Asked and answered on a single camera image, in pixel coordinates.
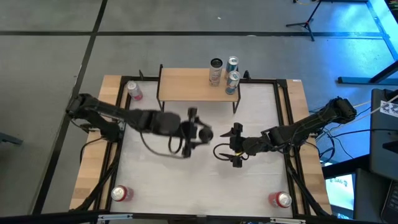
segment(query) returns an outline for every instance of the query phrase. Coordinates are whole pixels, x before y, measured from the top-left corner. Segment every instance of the concrete floor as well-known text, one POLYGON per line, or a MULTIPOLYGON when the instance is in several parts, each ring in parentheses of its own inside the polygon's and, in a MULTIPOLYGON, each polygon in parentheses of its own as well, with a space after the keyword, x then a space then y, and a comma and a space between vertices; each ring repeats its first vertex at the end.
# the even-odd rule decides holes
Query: concrete floor
MULTIPOLYGON (((384 1, 371 2, 398 49, 398 26, 384 1)), ((91 31, 100 5, 100 0, 3 0, 0 31, 91 31)), ((109 0, 99 29, 298 32, 303 30, 285 24, 305 21, 314 7, 291 0, 109 0)), ((362 3, 323 2, 314 18, 316 32, 378 32, 362 3)), ((0 216, 30 211, 88 38, 0 36, 0 131, 24 140, 19 147, 0 144, 0 216)), ((354 105, 368 101, 373 88, 385 86, 338 85, 336 78, 371 77, 394 61, 381 38, 317 37, 311 42, 309 37, 97 37, 80 92, 98 95, 103 75, 137 75, 141 69, 156 76, 160 63, 206 67, 211 58, 230 55, 238 56, 239 67, 253 77, 301 79, 310 109, 337 95, 354 105)), ((369 119, 363 119, 336 133, 368 127, 369 119)), ((369 133, 340 139, 353 157, 369 152, 369 133)), ((44 212, 68 210, 85 141, 83 131, 69 127, 44 212)), ((321 151, 329 144, 320 141, 321 151)), ((333 160, 347 159, 338 147, 333 160)))

